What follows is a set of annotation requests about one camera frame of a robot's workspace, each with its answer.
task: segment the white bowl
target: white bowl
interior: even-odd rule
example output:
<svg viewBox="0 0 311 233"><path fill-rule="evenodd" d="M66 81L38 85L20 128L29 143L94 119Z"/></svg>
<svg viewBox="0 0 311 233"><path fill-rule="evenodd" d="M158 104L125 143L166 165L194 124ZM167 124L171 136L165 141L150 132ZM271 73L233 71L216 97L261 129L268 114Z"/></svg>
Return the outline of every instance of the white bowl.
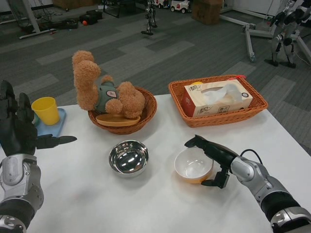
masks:
<svg viewBox="0 0 311 233"><path fill-rule="evenodd" d="M214 160L208 158L200 148L187 148L177 155L175 171L189 183L201 183L212 173Z"/></svg>

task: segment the white tissue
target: white tissue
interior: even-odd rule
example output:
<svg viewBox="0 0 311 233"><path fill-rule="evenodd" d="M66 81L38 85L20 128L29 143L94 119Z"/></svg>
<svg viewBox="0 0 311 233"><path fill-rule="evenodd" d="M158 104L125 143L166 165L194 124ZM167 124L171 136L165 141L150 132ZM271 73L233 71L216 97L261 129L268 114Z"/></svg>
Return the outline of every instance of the white tissue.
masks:
<svg viewBox="0 0 311 233"><path fill-rule="evenodd" d="M242 102L242 95L238 90L237 86L235 86L234 84L227 84L226 86L217 91L207 91L203 93L207 105L211 105L218 101L221 101L221 99L223 99L225 95L230 95L233 98L234 102Z"/></svg>

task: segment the orange plate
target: orange plate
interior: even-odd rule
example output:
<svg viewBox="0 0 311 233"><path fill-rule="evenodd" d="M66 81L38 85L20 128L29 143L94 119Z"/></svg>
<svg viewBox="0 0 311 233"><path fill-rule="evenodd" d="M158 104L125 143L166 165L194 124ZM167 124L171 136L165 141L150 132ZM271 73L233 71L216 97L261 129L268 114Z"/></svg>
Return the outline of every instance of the orange plate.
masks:
<svg viewBox="0 0 311 233"><path fill-rule="evenodd" d="M120 114L102 114L96 117L96 120L99 124L110 127L124 127L135 125L139 122L140 117L135 119L127 119L124 118L123 115Z"/></svg>

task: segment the stainless steel bowl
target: stainless steel bowl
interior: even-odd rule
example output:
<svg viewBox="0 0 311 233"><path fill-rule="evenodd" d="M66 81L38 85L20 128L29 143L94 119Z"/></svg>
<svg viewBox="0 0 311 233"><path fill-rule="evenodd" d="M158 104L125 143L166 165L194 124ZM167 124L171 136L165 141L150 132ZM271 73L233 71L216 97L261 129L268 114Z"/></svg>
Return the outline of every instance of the stainless steel bowl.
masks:
<svg viewBox="0 0 311 233"><path fill-rule="evenodd" d="M146 146L134 140L117 144L109 155L110 166L123 177L134 177L141 174L145 170L148 160L149 152Z"/></svg>

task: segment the wicker basket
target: wicker basket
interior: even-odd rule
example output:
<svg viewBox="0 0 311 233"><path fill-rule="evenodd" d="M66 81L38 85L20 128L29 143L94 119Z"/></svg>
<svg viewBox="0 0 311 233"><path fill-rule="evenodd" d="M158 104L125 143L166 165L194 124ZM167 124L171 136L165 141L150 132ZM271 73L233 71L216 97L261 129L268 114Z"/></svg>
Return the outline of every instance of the wicker basket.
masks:
<svg viewBox="0 0 311 233"><path fill-rule="evenodd" d="M146 91L145 89L139 87L135 88L136 90L140 91L145 97L145 108L140 117L140 121L137 124L126 127L108 127L100 125L96 121L96 116L98 116L99 114L95 111L88 112L88 116L91 121L98 127L115 134L131 134L140 130L142 127L145 126L145 124L147 124L148 121L150 121L154 117L157 109L157 103L155 97L149 91Z"/></svg>
<svg viewBox="0 0 311 233"><path fill-rule="evenodd" d="M169 84L169 90L182 119L190 127L193 128L211 125L223 125L249 119L255 116L257 113L261 112L262 110L268 108L267 101L265 101L264 98L245 79L238 78L239 82L253 96L253 100L250 103L249 108L229 113L221 113L202 117L189 117L184 113L184 110L181 107L181 100L184 93L184 86L190 85L194 82L211 83L217 81L225 81L228 80L229 78L235 78L236 76L237 75L231 74L223 76L214 76L209 78L171 82Z"/></svg>

